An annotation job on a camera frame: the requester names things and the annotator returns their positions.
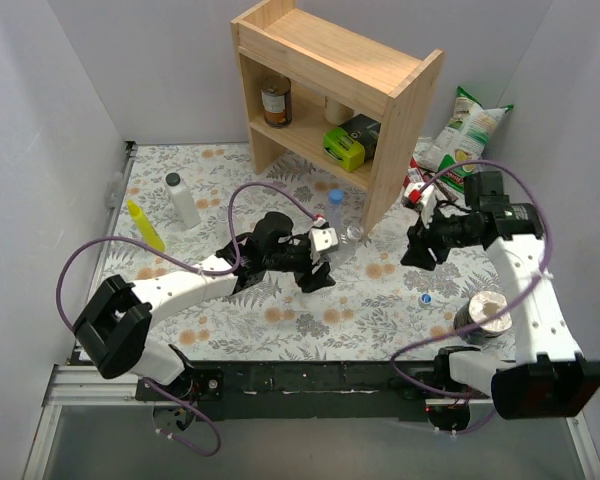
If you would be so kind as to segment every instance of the gray floor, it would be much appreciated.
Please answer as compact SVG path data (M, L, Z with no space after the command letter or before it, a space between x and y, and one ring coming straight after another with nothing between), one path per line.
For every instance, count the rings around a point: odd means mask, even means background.
M391 419L234 420L219 427L224 446L205 459L156 435L150 407L64 407L46 478L584 478L564 419L496 417L457 439ZM185 436L211 445L204 425Z

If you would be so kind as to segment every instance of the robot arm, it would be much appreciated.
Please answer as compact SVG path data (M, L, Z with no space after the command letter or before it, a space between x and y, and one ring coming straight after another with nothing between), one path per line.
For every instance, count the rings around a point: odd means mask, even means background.
M188 361L174 346L147 340L151 328L185 308L256 285L266 271L294 273L305 293L335 284L327 257L337 249L335 230L320 217L306 234L292 236L292 230L289 217L267 213L253 232L237 237L240 266L227 275L177 271L133 283L120 275L109 277L89 300L73 332L104 378L135 373L182 398L191 390ZM223 272L235 259L229 243L195 266Z
M499 172L465 179L471 212L463 216L445 217L436 206L433 187L420 194L422 186L410 185L405 191L403 203L420 216L409 229L403 265L433 270L447 260L451 248L482 245L509 303L542 274L511 311L515 364L473 347L450 347L440 351L444 358L437 362L446 370L443 377L491 396L503 418L577 415L600 386L600 362L585 360L562 316L550 275L539 272L544 232L535 208L511 204Z

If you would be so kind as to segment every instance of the black bottle cap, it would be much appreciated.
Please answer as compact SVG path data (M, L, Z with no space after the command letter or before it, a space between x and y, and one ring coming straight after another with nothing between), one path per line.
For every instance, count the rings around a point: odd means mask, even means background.
M180 184L180 175L178 175L176 172L171 172L167 175L166 181L167 185L170 187L175 187L176 185Z

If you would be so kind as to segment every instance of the wooden shelf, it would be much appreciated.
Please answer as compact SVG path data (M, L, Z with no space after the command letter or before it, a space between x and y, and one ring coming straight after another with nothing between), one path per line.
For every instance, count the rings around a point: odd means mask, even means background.
M272 128L264 121L262 114L251 120L249 126L317 167L367 191L371 182L372 162L365 162L360 168L349 173L322 148L324 134L335 128L335 125L324 119L324 97L294 83L291 99L293 121L289 126Z
M295 0L264 0L231 22L256 173L288 148L367 192L362 225L369 232L396 201L435 90L444 52L420 60L299 10ZM269 127L260 86L289 77L293 119ZM322 149L335 128L324 97L382 123L373 162L351 173Z

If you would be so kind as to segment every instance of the snack bag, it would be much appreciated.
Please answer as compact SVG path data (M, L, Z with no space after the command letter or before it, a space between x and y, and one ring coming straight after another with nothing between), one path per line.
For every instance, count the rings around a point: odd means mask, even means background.
M512 108L513 105L507 105L485 110L480 102L462 87L458 87L453 117L418 164L438 172L454 163L480 158L489 138L504 115ZM458 168L443 176L442 180L462 192L464 177L469 175L473 168L474 165Z

